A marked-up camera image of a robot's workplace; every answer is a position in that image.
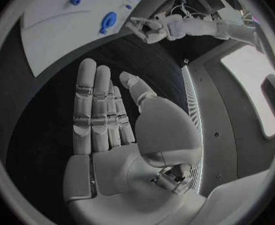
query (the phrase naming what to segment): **white panel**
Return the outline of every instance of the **white panel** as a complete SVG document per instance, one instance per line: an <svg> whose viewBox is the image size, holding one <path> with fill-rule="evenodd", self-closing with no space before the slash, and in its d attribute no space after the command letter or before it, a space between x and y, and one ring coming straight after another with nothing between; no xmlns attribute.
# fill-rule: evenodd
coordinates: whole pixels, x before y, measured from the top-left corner
<svg viewBox="0 0 275 225"><path fill-rule="evenodd" d="M266 56L253 46L246 45L222 58L221 62L250 98L264 135L267 138L275 136L275 116L261 90L266 76L275 75L275 70Z"/></svg>
<svg viewBox="0 0 275 225"><path fill-rule="evenodd" d="M34 0L25 10L21 38L33 75L38 76L69 52L97 39L116 34L140 0ZM107 34L99 33L109 12L117 13Z"/></svg>

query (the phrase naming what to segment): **blue knob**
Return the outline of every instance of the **blue knob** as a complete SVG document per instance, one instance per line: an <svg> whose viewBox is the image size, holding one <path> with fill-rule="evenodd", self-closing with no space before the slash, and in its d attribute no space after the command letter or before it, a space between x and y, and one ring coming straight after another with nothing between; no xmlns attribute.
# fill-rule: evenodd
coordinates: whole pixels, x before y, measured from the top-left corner
<svg viewBox="0 0 275 225"><path fill-rule="evenodd" d="M107 29L112 27L117 21L117 14L114 11L109 12L106 14L106 16L103 18L101 22L101 34L106 34L108 31Z"/></svg>
<svg viewBox="0 0 275 225"><path fill-rule="evenodd" d="M80 1L81 1L81 0L70 0L70 3L71 3L72 5L74 5L74 6L77 6L77 5L80 4Z"/></svg>

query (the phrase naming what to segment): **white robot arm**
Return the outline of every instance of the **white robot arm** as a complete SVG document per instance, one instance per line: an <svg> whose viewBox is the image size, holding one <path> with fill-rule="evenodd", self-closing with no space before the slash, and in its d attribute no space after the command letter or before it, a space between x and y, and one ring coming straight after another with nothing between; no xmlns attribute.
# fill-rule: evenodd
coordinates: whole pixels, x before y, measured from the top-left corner
<svg viewBox="0 0 275 225"><path fill-rule="evenodd" d="M150 27L150 31L144 32L145 26ZM154 16L154 19L132 17L126 27L148 44L156 43L164 38L172 41L183 38L185 35L211 35L217 39L239 40L257 48L261 46L254 27L225 20L205 21L189 17L183 19L179 14L165 16L159 13Z"/></svg>

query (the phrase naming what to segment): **blue button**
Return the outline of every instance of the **blue button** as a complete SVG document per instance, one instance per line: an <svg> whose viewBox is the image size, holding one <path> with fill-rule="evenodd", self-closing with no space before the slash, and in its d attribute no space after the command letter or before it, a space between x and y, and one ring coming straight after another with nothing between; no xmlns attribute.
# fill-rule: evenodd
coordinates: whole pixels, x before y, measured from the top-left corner
<svg viewBox="0 0 275 225"><path fill-rule="evenodd" d="M106 14L106 16L103 18L101 22L101 34L107 34L107 29L115 25L117 21L117 14L114 11L109 12Z"/></svg>
<svg viewBox="0 0 275 225"><path fill-rule="evenodd" d="M70 3L71 3L72 5L74 5L74 6L77 6L77 5L80 4L80 1L81 1L81 0L70 0Z"/></svg>

